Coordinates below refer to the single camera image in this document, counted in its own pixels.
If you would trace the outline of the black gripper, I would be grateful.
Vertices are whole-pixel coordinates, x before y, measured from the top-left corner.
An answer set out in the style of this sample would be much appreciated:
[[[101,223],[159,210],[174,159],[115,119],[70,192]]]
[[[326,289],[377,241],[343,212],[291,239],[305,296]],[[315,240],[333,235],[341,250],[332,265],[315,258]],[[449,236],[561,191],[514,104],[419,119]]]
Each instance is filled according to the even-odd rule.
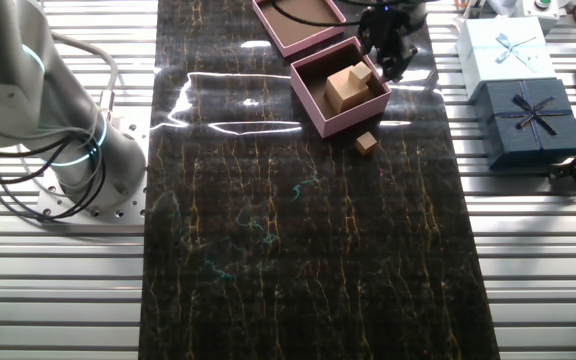
[[[417,54],[417,48],[406,40],[413,32],[416,12],[416,5],[375,5],[361,12],[361,52],[369,54],[376,49],[380,54],[383,83],[400,81]]]

